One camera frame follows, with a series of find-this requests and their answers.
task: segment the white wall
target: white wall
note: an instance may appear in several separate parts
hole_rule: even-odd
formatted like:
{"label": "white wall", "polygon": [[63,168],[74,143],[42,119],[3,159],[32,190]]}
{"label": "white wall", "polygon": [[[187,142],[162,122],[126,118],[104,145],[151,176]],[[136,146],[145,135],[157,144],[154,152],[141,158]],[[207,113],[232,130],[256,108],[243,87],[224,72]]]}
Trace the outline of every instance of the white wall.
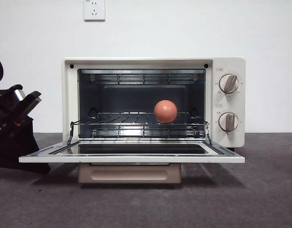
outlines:
{"label": "white wall", "polygon": [[246,131],[292,132],[292,0],[0,0],[0,88],[38,90],[35,132],[62,131],[64,57],[243,56]]}

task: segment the control panel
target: control panel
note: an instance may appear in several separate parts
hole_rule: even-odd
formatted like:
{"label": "control panel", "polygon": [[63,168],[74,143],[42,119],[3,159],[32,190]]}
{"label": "control panel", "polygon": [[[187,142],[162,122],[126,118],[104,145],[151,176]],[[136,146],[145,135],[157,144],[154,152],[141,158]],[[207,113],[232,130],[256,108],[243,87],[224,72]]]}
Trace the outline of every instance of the control panel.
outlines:
{"label": "control panel", "polygon": [[245,60],[223,58],[213,61],[213,141],[235,148],[245,138]]}

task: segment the oven door glass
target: oven door glass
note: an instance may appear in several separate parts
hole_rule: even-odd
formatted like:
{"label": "oven door glass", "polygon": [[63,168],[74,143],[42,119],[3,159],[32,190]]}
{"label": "oven door glass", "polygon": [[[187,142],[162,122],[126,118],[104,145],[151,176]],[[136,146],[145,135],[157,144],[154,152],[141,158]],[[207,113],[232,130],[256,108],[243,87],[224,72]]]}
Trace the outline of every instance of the oven door glass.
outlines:
{"label": "oven door glass", "polygon": [[245,158],[207,141],[104,139],[65,142],[21,156],[20,162],[70,163],[244,163]]}

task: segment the black machine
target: black machine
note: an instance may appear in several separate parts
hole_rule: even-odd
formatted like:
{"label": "black machine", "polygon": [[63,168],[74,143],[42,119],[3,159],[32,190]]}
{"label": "black machine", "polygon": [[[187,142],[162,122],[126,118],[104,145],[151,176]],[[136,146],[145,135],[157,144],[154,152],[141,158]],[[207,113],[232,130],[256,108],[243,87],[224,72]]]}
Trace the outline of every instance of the black machine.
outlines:
{"label": "black machine", "polygon": [[[0,62],[0,80],[3,68]],[[28,117],[41,101],[40,92],[25,96],[21,85],[0,90],[0,167],[36,173],[48,173],[47,163],[19,163],[18,157],[38,151],[33,136],[33,119]]]}

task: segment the control knob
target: control knob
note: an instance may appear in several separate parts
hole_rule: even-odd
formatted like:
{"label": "control knob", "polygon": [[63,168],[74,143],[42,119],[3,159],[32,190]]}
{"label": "control knob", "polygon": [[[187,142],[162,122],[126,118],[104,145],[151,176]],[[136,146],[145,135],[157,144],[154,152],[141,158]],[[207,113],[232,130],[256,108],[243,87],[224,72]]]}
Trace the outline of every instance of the control knob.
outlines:
{"label": "control knob", "polygon": [[224,113],[218,119],[220,128],[225,132],[232,132],[237,128],[238,119],[233,113]]}
{"label": "control knob", "polygon": [[234,74],[222,76],[218,84],[220,89],[226,94],[233,93],[239,87],[237,75]]}

